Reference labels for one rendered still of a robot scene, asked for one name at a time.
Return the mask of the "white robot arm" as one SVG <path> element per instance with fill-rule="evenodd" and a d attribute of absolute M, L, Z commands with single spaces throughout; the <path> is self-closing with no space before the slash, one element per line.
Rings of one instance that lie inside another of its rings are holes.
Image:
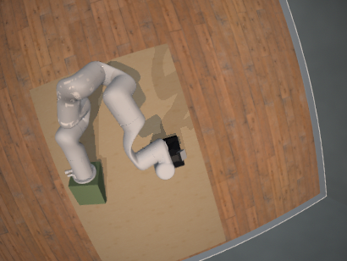
<path fill-rule="evenodd" d="M 73 176 L 74 181 L 80 184 L 88 183 L 96 176 L 96 167 L 91 164 L 79 139 L 89 125 L 91 102 L 88 97 L 101 84 L 107 87 L 102 95 L 103 102 L 124 130 L 124 150 L 131 162 L 139 170 L 154 165 L 160 179 L 172 178 L 175 173 L 173 162 L 186 159 L 185 150 L 180 149 L 176 155 L 170 156 L 168 145 L 162 138 L 156 139 L 136 153 L 132 150 L 133 141 L 146 122 L 145 116 L 132 98 L 136 82 L 122 70 L 99 61 L 88 63 L 74 75 L 57 83 L 58 123 L 61 126 L 55 134 L 55 140 L 71 167 L 64 171 L 65 174 L 68 177 Z M 81 105 L 80 100 L 76 99 L 82 99 Z"/>

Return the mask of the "black lighting desk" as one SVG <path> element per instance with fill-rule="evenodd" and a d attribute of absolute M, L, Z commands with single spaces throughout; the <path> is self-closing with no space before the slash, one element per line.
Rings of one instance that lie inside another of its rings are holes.
<path fill-rule="evenodd" d="M 171 138 L 171 139 L 169 139 L 169 138 Z M 170 136 L 168 138 L 164 138 L 163 140 L 168 145 L 168 151 L 169 151 L 170 156 L 176 155 L 175 153 L 180 150 L 178 137 Z M 177 161 L 177 162 L 174 162 L 173 165 L 174 165 L 175 168 L 178 168 L 180 166 L 185 165 L 185 162 L 184 161 L 182 161 L 182 162 L 178 162 Z"/>

